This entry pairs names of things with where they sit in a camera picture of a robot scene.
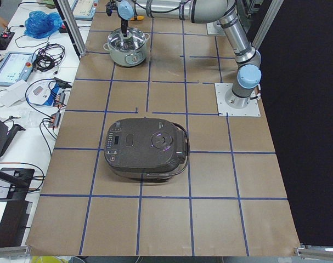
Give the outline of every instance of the white desk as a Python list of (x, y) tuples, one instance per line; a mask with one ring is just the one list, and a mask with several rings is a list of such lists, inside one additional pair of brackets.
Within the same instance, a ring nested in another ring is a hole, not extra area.
[[(46, 8), (43, 5), (39, 4), (22, 4), (17, 9), (16, 13), (14, 14), (13, 18), (11, 19), (9, 23), (10, 26), (16, 26), (16, 25), (24, 25), (25, 20), (29, 18), (29, 13), (31, 11), (35, 10), (41, 10), (45, 13), (51, 13), (56, 12), (56, 9), (49, 9)], [(91, 21), (77, 21), (78, 26), (89, 26), (91, 24)], [(15, 36), (12, 39), (11, 43), (9, 44), (7, 50), (0, 50), (1, 54), (5, 54), (8, 51), (16, 51), (16, 52), (34, 52), (38, 47), (33, 48), (19, 48), (16, 46), (15, 39), (22, 36), (24, 34), (26, 28), (24, 27), (13, 27), (12, 31), (15, 32)], [(80, 29), (81, 36), (84, 41), (86, 41), (89, 27), (84, 27)], [(47, 38), (44, 39), (34, 39), (28, 36), (21, 37), (17, 43), (19, 46), (35, 46), (39, 43), (43, 43), (47, 40)], [(69, 38), (69, 35), (67, 33), (60, 34), (59, 32), (56, 32), (51, 35), (49, 39), (50, 43), (59, 43), (65, 47), (65, 57), (61, 64), (59, 65), (59, 72), (56, 75), (53, 75), (53, 72), (57, 70), (57, 68), (53, 68), (52, 70), (48, 72), (40, 72), (40, 71), (34, 71), (28, 78), (27, 83), (31, 84), (34, 81), (37, 81), (39, 79), (44, 78), (53, 78), (57, 77), (62, 80), (73, 82), (75, 79), (77, 67), (79, 64), (79, 59), (76, 55), (76, 52), (72, 46), (71, 40)], [(32, 163), (35, 164), (44, 171), (44, 173), (47, 172), (48, 164), (50, 161), (50, 155), (48, 151), (48, 147), (44, 141), (44, 138), (39, 130), (39, 124), (42, 120), (44, 115), (36, 112), (33, 110), (26, 101), (24, 102), (17, 102), (13, 106), (6, 108), (1, 107), (2, 104), (0, 103), (0, 118), (8, 118), (10, 115), (12, 116), (21, 116), (20, 119), (15, 119), (15, 123), (18, 123), (22, 125), (24, 128), (26, 128), (26, 131), (18, 132), (10, 144), (9, 148), (7, 149), (6, 153), (2, 158), (0, 158), (0, 162), (24, 162), (24, 163)], [(38, 107), (39, 110), (42, 112), (51, 115), (52, 113), (57, 112), (56, 107), (48, 107), (48, 106), (42, 106)], [(51, 147), (53, 149), (55, 141), (54, 139), (47, 133), (46, 130), (43, 129), (43, 133)], [(34, 176), (41, 175), (41, 172), (30, 165), (23, 165), (23, 164), (0, 164), (0, 169), (3, 167), (19, 167), (19, 168), (33, 168), (35, 169)], [(36, 188), (40, 184), (39, 181), (32, 181), (31, 188)], [(39, 198), (39, 192), (28, 194), (26, 197), (27, 201), (30, 201), (33, 203), (31, 214), (27, 223), (27, 226), (31, 226), (33, 215), (36, 210), (36, 205)], [(22, 240), (22, 245), (25, 244), (25, 241), (27, 239), (29, 233), (29, 228), (26, 230), (24, 238)]]

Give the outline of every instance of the rice cooker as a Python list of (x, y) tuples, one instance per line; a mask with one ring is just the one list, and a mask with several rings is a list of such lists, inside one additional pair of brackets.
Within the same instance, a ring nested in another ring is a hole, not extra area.
[(108, 42), (103, 48), (110, 53), (114, 62), (124, 67), (133, 67), (142, 63), (147, 55), (146, 46), (149, 34), (141, 30), (128, 27), (126, 36), (121, 28), (112, 31), (108, 36)]
[(189, 162), (186, 130), (158, 118), (121, 119), (110, 126), (104, 156), (120, 176), (152, 181), (182, 173)]

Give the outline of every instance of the pot handle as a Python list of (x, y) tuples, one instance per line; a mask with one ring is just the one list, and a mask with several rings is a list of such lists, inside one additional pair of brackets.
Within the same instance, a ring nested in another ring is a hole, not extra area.
[(105, 44), (103, 45), (103, 49), (106, 50), (108, 53), (111, 52), (111, 49), (109, 48), (108, 43), (105, 43)]
[(148, 33), (144, 33), (145, 41), (147, 42), (150, 38), (150, 35)]

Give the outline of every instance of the blue plastic bag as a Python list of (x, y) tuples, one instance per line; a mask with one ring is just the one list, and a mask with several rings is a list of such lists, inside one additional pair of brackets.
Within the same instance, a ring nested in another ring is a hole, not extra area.
[(63, 21), (56, 12), (46, 14), (43, 11), (32, 11), (25, 21), (25, 35), (33, 38), (45, 38), (58, 30)]

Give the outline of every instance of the stainless steel pot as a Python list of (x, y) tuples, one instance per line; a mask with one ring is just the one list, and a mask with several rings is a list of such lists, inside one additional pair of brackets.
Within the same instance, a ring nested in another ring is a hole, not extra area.
[(103, 48), (110, 53), (117, 64), (133, 67), (145, 60), (148, 40), (149, 34), (137, 28), (129, 27), (127, 37), (124, 37), (121, 29), (118, 28), (109, 34), (108, 42), (103, 45)]

